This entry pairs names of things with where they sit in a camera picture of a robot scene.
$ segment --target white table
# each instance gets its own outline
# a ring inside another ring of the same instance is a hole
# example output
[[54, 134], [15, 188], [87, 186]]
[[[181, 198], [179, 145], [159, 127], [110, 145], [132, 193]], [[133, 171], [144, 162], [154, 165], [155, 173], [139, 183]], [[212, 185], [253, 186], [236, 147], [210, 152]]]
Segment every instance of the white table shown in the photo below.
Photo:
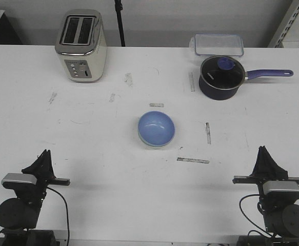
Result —
[[[0, 204], [15, 197], [1, 179], [50, 149], [55, 175], [71, 179], [53, 188], [68, 202], [72, 239], [235, 243], [254, 228], [238, 201], [257, 188], [232, 179], [252, 172], [259, 146], [299, 177], [299, 49], [245, 49], [240, 61], [246, 70], [294, 76], [257, 78], [216, 101], [199, 90], [200, 63], [186, 48], [109, 47], [103, 77], [78, 84], [54, 47], [0, 46]], [[137, 135], [139, 117], [151, 110], [176, 126], [161, 149]], [[264, 226], [256, 203], [245, 200], [244, 210]], [[37, 229], [66, 237], [65, 207], [51, 191]]]

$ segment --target saucepan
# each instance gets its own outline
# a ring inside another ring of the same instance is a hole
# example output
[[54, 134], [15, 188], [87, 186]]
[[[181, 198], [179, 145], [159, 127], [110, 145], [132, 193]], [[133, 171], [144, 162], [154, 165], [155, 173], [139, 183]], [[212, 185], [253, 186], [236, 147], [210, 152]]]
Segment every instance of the saucepan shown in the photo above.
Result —
[[200, 89], [215, 100], [226, 100], [236, 94], [245, 80], [262, 76], [293, 76], [292, 70], [260, 69], [245, 72], [240, 62], [232, 57], [215, 55], [201, 65]]

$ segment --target purple handle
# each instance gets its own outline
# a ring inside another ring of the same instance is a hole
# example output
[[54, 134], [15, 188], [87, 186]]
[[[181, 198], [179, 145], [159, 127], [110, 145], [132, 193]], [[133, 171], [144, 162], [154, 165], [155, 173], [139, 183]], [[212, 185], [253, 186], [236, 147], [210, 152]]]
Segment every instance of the purple handle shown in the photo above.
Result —
[[247, 72], [247, 79], [253, 79], [262, 76], [282, 76], [290, 77], [293, 76], [292, 70], [273, 70], [273, 69], [260, 69], [252, 70]]

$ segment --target toaster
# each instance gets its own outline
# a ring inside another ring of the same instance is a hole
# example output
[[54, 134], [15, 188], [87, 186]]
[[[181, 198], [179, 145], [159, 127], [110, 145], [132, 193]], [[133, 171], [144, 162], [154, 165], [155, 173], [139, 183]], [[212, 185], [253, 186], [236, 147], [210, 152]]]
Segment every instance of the toaster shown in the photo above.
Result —
[[55, 50], [71, 80], [80, 83], [98, 80], [104, 72], [107, 56], [100, 13], [90, 9], [68, 11], [59, 30]]

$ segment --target black pole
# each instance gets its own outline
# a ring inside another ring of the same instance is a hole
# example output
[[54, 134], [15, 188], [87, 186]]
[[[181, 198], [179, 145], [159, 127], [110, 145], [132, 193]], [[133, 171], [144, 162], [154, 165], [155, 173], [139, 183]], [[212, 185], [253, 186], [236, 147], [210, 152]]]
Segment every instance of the black pole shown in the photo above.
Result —
[[121, 46], [125, 47], [124, 41], [124, 31], [123, 31], [123, 24], [122, 24], [122, 17], [121, 17], [121, 10], [123, 9], [121, 0], [115, 0], [115, 11], [117, 15], [117, 23], [118, 23], [118, 30], [119, 30], [119, 37], [121, 39]]

